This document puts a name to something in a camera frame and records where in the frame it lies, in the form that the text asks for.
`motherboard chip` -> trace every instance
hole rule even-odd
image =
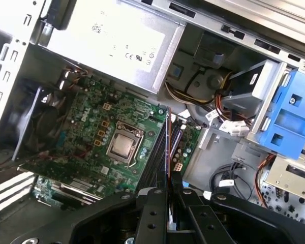
[[[118,121],[106,155],[130,166],[142,139],[142,130]]]
[[[105,128],[107,128],[109,126],[109,124],[110,123],[105,121],[105,120],[102,122],[102,126],[105,127]]]
[[[104,103],[104,105],[103,105],[103,109],[105,109],[105,110],[110,110],[111,107],[112,107],[112,105],[110,105],[108,103]]]
[[[98,131],[97,135],[99,135],[99,136],[104,136],[104,135],[105,135],[105,132],[104,132],[104,131]]]
[[[127,159],[131,150],[133,150],[133,145],[135,145],[134,140],[124,135],[118,134],[116,135],[116,139],[111,149],[111,152]]]
[[[95,141],[94,141],[94,145],[95,145],[95,146],[100,146],[100,145],[101,145],[101,142],[100,142],[99,140],[95,140]]]

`metal bracket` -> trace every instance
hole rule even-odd
[[[277,156],[265,182],[305,199],[305,156],[298,160]]]
[[[166,243],[168,198],[163,188],[148,192],[147,201],[141,212],[135,243]]]

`screw hole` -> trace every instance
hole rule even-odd
[[[155,228],[156,228],[156,225],[155,225],[155,224],[149,224],[149,225],[148,225],[148,228],[149,228],[149,229],[155,229]]]
[[[213,225],[208,225],[208,230],[214,230],[215,227]]]

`white label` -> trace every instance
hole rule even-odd
[[[172,123],[174,123],[175,120],[176,120],[176,115],[175,114],[171,114],[171,121],[172,121]]]
[[[103,186],[100,186],[100,187],[98,187],[97,191],[98,191],[98,192],[102,192],[103,189],[104,189],[104,187],[103,187]]]
[[[225,179],[219,182],[219,187],[231,187],[234,185],[233,179]]]
[[[219,127],[219,130],[228,133],[231,129],[231,126],[232,126],[232,121],[225,120],[222,123],[222,125]]]
[[[75,181],[71,182],[70,185],[73,186],[73,187],[76,187],[76,188],[78,188],[78,189],[81,189],[81,190],[83,190],[83,191],[87,191],[87,190],[89,189],[88,186],[85,186],[85,185],[83,185],[83,184],[81,184],[81,183],[78,183],[78,182],[75,182]]]
[[[256,78],[258,77],[259,74],[254,74],[251,81],[250,81],[250,85],[253,85],[254,82],[256,81]]]
[[[190,112],[186,109],[183,112],[179,113],[178,116],[183,117],[183,118],[188,118],[190,117]]]
[[[207,200],[210,200],[212,192],[205,191],[203,192],[203,197]]]
[[[89,38],[96,46],[104,47],[101,55],[113,59],[116,67],[135,67],[150,72],[165,35],[134,21],[131,16],[120,21],[115,14],[120,11],[117,4],[108,6],[103,2],[87,27],[92,33]]]
[[[217,118],[219,116],[217,110],[213,110],[209,113],[207,113],[207,115],[205,116],[207,118],[207,120],[210,122],[212,121],[214,118]]]
[[[103,168],[102,168],[102,170],[101,170],[101,173],[107,175],[109,170],[110,170],[109,168],[103,166]]]

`black fan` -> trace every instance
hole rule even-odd
[[[66,97],[58,98],[55,93],[49,94],[40,101],[35,107],[25,131],[24,146],[32,152],[53,147],[65,121],[66,110]]]
[[[15,148],[21,140],[22,148],[33,153],[52,149],[67,117],[71,98],[55,87],[40,87],[25,79],[18,85],[5,111],[1,144]]]

